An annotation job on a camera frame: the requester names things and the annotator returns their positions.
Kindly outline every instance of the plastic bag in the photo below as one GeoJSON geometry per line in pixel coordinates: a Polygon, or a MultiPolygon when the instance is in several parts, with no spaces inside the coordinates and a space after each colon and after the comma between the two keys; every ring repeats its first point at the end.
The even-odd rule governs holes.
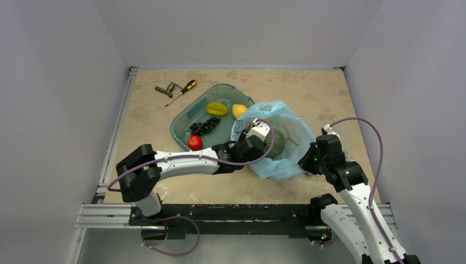
{"type": "Polygon", "coordinates": [[[286,180],[305,173],[298,161],[306,154],[315,136],[306,123],[282,101],[260,102],[251,106],[231,129],[231,140],[237,141],[241,131],[251,125],[255,118],[267,118],[270,125],[283,134],[285,148],[275,158],[264,158],[252,164],[251,168],[261,179],[286,180]]]}

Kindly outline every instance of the yellow fruit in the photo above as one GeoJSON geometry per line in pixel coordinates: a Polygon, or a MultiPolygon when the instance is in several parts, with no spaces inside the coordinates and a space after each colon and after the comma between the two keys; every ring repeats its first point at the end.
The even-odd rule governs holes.
{"type": "Polygon", "coordinates": [[[222,117],[228,113],[228,108],[222,103],[213,102],[207,105],[207,113],[222,117]]]}
{"type": "Polygon", "coordinates": [[[247,111],[247,106],[243,104],[233,104],[232,113],[233,116],[238,119],[247,111]]]}

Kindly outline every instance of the wooden table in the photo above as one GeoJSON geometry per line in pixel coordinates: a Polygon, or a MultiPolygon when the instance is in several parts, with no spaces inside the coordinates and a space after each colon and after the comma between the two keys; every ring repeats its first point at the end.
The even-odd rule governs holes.
{"type": "MultiPolygon", "coordinates": [[[[235,86],[255,102],[282,100],[303,119],[331,123],[356,116],[340,70],[139,70],[114,164],[142,144],[152,144],[154,150],[182,151],[170,135],[171,121],[218,83],[235,86]],[[165,108],[168,96],[154,87],[165,88],[171,81],[183,86],[192,79],[197,86],[165,108]]],[[[372,185],[374,176],[359,124],[347,121],[344,125],[351,157],[363,167],[372,185]]],[[[113,169],[110,180],[115,178],[113,169]]],[[[299,175],[281,182],[260,180],[249,167],[231,174],[172,177],[155,189],[166,204],[305,204],[324,193],[332,193],[342,202],[322,175],[299,175]]],[[[105,202],[121,203],[121,195],[107,192],[105,202]]]]}

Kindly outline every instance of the yellow and black screwdriver handle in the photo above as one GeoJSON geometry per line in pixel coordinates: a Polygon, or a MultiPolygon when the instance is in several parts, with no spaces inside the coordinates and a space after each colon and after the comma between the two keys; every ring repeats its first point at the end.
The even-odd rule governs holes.
{"type": "Polygon", "coordinates": [[[194,86],[196,86],[196,83],[196,80],[191,80],[190,82],[188,82],[188,84],[186,84],[186,86],[183,89],[181,89],[180,94],[183,95],[184,93],[192,89],[194,86]]]}

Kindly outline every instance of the green melon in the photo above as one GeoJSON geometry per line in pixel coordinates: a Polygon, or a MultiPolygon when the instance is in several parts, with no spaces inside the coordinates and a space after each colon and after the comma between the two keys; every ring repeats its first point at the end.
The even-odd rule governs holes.
{"type": "MultiPolygon", "coordinates": [[[[285,149],[286,139],[283,136],[282,132],[278,131],[277,129],[274,130],[275,132],[275,141],[274,145],[272,146],[272,151],[267,155],[268,158],[275,158],[276,156],[280,155],[283,150],[285,149]]],[[[269,144],[272,141],[272,133],[269,133],[265,137],[265,150],[269,149],[269,144]]]]}

